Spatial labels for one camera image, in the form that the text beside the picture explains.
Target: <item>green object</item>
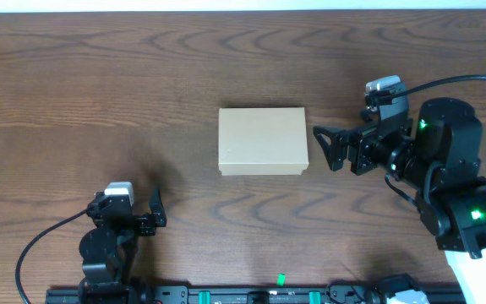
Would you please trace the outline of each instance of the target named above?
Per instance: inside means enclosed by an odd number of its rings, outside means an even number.
[[[424,119],[421,120],[421,122],[419,122],[419,128],[420,129],[424,129],[425,127],[427,127],[429,124],[425,122]]]
[[[474,220],[481,219],[481,218],[483,218],[483,214],[481,212],[479,212],[479,210],[474,210],[474,211],[472,211],[472,218]]]
[[[321,294],[319,293],[319,291],[310,291],[309,298],[310,298],[310,304],[321,303]]]
[[[200,291],[199,292],[199,304],[210,304],[210,292]]]
[[[286,275],[285,274],[278,274],[278,281],[276,282],[276,285],[278,287],[284,286],[284,282],[286,282]]]

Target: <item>wooden tabletop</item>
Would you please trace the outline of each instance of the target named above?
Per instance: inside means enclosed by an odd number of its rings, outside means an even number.
[[[115,181],[134,183],[141,211],[162,188],[167,228],[141,240],[134,265],[153,281],[454,281],[383,170],[329,171],[311,129],[360,125],[370,80],[467,73],[486,73],[486,11],[0,14],[0,303],[19,302],[25,245]],[[486,83],[413,95],[411,115],[440,96],[476,108],[486,176]],[[309,168],[221,176],[218,108],[233,106],[305,107]],[[93,227],[79,218],[32,248],[34,303],[83,278],[78,245]]]

